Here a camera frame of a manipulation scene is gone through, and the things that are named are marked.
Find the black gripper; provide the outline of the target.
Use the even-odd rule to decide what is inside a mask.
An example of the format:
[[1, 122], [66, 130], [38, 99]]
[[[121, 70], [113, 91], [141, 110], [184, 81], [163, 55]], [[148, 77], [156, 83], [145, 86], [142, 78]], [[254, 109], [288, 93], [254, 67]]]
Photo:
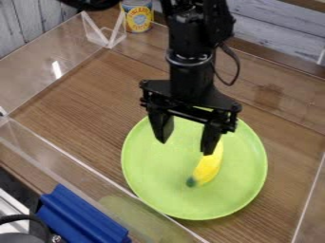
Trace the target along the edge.
[[165, 56], [169, 64], [167, 80], [142, 80], [140, 105], [148, 113], [153, 135], [165, 143], [173, 131], [173, 117], [204, 124], [200, 152], [212, 154], [221, 133], [236, 129], [240, 105], [212, 84], [213, 55], [203, 58]]

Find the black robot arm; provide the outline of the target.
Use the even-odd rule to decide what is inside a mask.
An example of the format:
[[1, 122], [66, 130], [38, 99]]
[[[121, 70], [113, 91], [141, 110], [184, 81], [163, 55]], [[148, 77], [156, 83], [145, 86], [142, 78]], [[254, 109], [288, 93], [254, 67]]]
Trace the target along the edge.
[[173, 119], [203, 124], [200, 152], [212, 153], [220, 136], [236, 129], [240, 104], [215, 87], [215, 50], [232, 36], [235, 18], [225, 0], [160, 0], [168, 27], [165, 80], [142, 80], [140, 105], [145, 108], [155, 138], [167, 142]]

